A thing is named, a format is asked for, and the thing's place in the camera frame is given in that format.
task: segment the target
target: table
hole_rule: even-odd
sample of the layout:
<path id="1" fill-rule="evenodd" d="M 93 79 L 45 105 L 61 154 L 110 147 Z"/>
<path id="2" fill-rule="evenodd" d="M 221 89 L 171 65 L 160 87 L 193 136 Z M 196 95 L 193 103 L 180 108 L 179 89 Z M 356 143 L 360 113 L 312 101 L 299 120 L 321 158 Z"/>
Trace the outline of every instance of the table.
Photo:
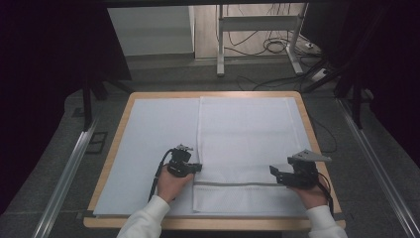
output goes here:
<path id="1" fill-rule="evenodd" d="M 93 211 L 97 204 L 101 191 L 111 171 L 114 159 L 116 157 L 124 129 L 129 120 L 131 109 L 136 99 L 141 98 L 196 98 L 200 96 L 217 97 L 294 97 L 299 108 L 300 116 L 305 127 L 306 134 L 312 148 L 312 151 L 321 154 L 314 131 L 311 127 L 308 114 L 303 100 L 298 92 L 295 91 L 190 91 L 190 92 L 135 92 L 132 93 L 124 113 L 122 115 L 117 133 L 111 145 L 108 157 L 103 167 L 101 176 L 92 195 L 88 211 Z M 317 162 L 320 173 L 330 179 L 327 168 L 324 163 Z M 341 217 L 341 207 L 337 200 L 334 188 L 331 187 L 331 195 L 334 198 L 335 214 L 338 224 L 346 226 L 346 222 Z M 84 217 L 84 225 L 90 228 L 121 228 L 126 222 L 127 217 Z M 258 231 L 283 231 L 283 230 L 304 230 L 310 229 L 311 224 L 306 218 L 240 218 L 240 217 L 212 217 L 212 218 L 191 218 L 191 217 L 171 217 L 165 218 L 162 222 L 162 229 L 167 230 L 258 230 Z"/>

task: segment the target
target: person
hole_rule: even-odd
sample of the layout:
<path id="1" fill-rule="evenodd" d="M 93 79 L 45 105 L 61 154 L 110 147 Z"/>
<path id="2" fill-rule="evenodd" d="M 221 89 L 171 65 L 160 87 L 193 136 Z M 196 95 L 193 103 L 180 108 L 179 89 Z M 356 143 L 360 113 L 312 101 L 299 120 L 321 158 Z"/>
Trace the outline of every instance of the person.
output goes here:
<path id="1" fill-rule="evenodd" d="M 181 193 L 183 187 L 193 179 L 193 175 L 176 178 L 166 166 L 161 170 L 157 182 L 157 195 L 143 208 L 133 213 L 118 233 L 118 238 L 158 238 L 161 222 L 169 212 L 169 204 Z M 331 216 L 327 198 L 317 186 L 306 190 L 290 187 L 301 198 L 312 224 L 310 238 L 347 238 L 342 227 Z"/>

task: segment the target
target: white sleeve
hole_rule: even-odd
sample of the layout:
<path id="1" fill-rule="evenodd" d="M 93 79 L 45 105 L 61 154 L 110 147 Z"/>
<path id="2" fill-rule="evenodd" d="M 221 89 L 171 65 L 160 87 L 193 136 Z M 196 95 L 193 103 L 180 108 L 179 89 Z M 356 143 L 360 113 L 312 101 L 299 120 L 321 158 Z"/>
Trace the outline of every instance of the white sleeve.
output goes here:
<path id="1" fill-rule="evenodd" d="M 158 238 L 161 221 L 169 212 L 169 205 L 154 195 L 145 208 L 133 213 L 118 233 L 118 238 Z"/>
<path id="2" fill-rule="evenodd" d="M 312 224 L 310 238 L 347 238 L 346 231 L 337 225 L 327 205 L 308 209 L 306 214 Z"/>

